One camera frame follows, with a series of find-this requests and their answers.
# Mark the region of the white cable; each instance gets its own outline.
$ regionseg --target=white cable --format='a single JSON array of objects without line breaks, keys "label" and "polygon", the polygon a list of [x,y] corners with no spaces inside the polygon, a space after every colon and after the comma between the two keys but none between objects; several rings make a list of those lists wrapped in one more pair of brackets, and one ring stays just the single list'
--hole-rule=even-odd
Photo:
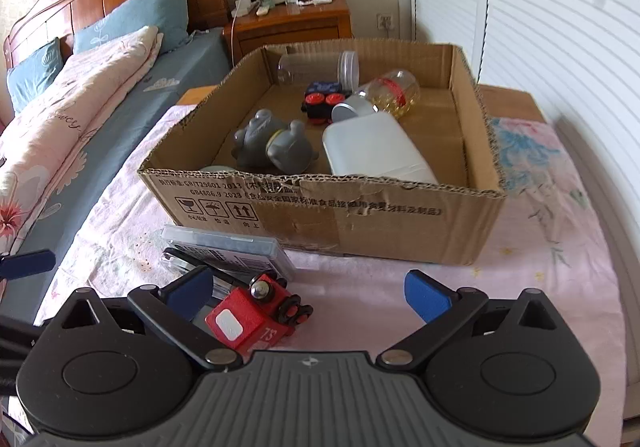
[{"label": "white cable", "polygon": [[234,20],[231,23],[231,66],[236,65],[236,62],[234,61],[234,27],[236,26],[236,19],[238,18],[238,10],[238,7],[236,7]]}]

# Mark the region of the gray toy elephant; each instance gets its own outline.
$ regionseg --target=gray toy elephant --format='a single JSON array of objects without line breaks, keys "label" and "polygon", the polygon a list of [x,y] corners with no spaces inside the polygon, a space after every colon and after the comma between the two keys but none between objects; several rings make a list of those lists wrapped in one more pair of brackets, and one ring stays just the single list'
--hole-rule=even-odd
[{"label": "gray toy elephant", "polygon": [[318,158],[305,137],[305,124],[292,120],[287,126],[270,110],[259,110],[249,124],[234,135],[231,152],[239,167],[269,167],[272,164],[285,174],[305,172]]}]

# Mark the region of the plastic jar lid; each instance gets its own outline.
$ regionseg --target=plastic jar lid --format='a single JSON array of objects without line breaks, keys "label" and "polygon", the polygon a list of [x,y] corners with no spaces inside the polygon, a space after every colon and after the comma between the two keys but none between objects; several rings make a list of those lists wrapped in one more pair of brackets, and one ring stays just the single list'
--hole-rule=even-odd
[{"label": "plastic jar lid", "polygon": [[325,101],[330,106],[335,106],[335,104],[344,102],[344,95],[342,93],[332,93],[331,95],[327,95]]},{"label": "plastic jar lid", "polygon": [[318,93],[318,92],[309,93],[309,95],[305,97],[305,103],[311,106],[315,104],[322,104],[323,102],[324,102],[324,95],[322,93]]},{"label": "plastic jar lid", "polygon": [[338,79],[344,90],[354,92],[360,85],[360,63],[358,53],[346,50],[340,54],[338,62]]}]

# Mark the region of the white label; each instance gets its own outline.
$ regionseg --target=white label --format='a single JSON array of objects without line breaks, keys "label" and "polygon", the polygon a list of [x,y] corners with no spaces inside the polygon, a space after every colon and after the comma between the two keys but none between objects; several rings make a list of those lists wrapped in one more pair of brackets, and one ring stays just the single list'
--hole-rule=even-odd
[{"label": "white label", "polygon": [[236,319],[236,316],[228,308],[216,315],[216,324],[230,341],[235,341],[242,335],[243,328],[240,321]]}]

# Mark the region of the black wheel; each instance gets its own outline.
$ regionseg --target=black wheel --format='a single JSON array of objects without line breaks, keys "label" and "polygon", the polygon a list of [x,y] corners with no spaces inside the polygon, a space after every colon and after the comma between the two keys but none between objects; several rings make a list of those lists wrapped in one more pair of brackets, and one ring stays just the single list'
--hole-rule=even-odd
[{"label": "black wheel", "polygon": [[298,294],[293,294],[287,297],[287,299],[285,299],[278,308],[276,320],[280,324],[287,324],[287,322],[289,322],[289,320],[298,312],[297,307],[300,306],[300,301],[301,299]]},{"label": "black wheel", "polygon": [[298,308],[298,312],[289,319],[287,323],[289,326],[297,326],[298,324],[302,324],[304,321],[311,317],[311,314],[314,312],[314,307],[310,304],[305,304]]}]

